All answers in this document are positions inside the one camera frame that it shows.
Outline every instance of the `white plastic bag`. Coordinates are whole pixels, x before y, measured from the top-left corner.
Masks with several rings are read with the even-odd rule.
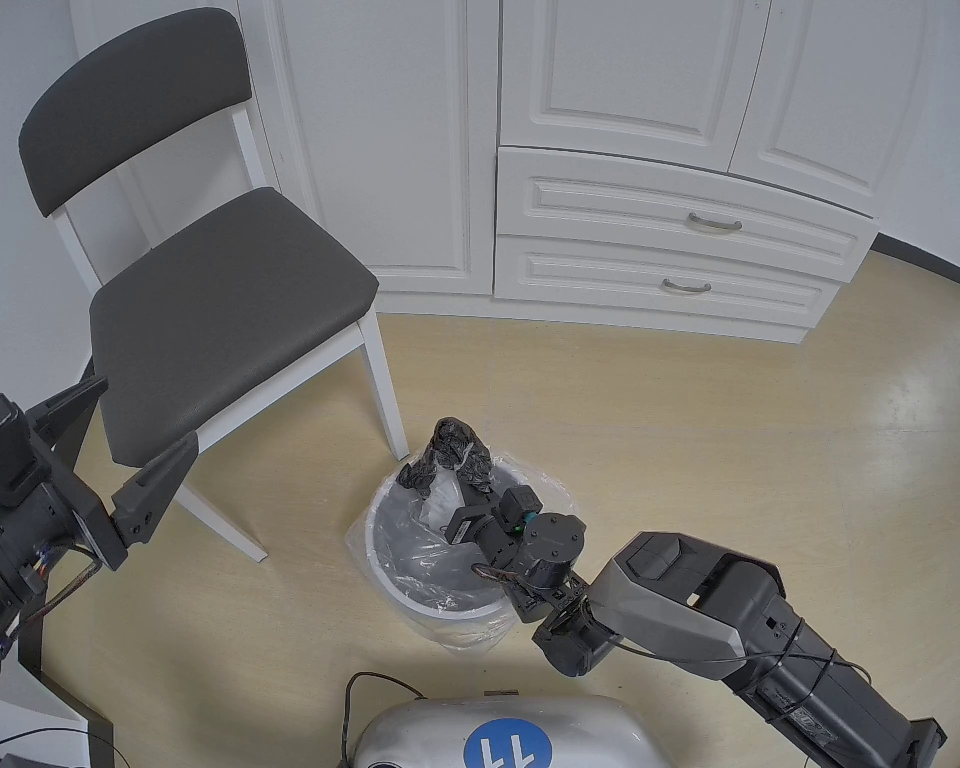
[[[545,512],[579,515],[576,503],[556,480],[509,457],[492,458],[495,492],[529,485]],[[444,471],[438,471],[426,502],[396,482],[399,470],[384,479],[370,507],[350,527],[347,547],[381,596],[417,633],[450,651],[482,654],[518,619],[503,589],[470,569],[485,562],[480,547],[451,545],[444,539],[443,528],[464,503],[459,487],[456,493],[450,488],[456,486],[455,480],[443,476]]]

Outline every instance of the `crumpled black bag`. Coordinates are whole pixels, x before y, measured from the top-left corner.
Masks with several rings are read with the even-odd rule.
[[[493,491],[490,449],[483,445],[469,424],[459,419],[440,419],[422,457],[413,464],[404,465],[396,481],[403,488],[416,490],[420,498],[429,498],[430,486],[437,477],[437,466],[456,469],[457,479],[480,493]]]

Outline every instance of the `chair backrest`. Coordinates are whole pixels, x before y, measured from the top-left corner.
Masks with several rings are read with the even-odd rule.
[[[226,11],[174,13],[116,37],[67,70],[23,124],[20,158],[40,212],[251,96],[243,36]]]

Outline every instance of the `chair seat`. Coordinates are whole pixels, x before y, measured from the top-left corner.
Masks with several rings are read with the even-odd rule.
[[[113,460],[143,467],[371,308],[376,277],[274,189],[134,262],[90,305]]]

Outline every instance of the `white drawer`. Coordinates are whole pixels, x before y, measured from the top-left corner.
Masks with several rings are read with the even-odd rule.
[[[498,235],[702,253],[844,282],[878,232],[865,216],[751,181],[623,157],[506,147],[499,151],[496,210]]]
[[[653,309],[812,328],[839,288],[833,280],[694,253],[542,237],[496,238],[498,299]]]

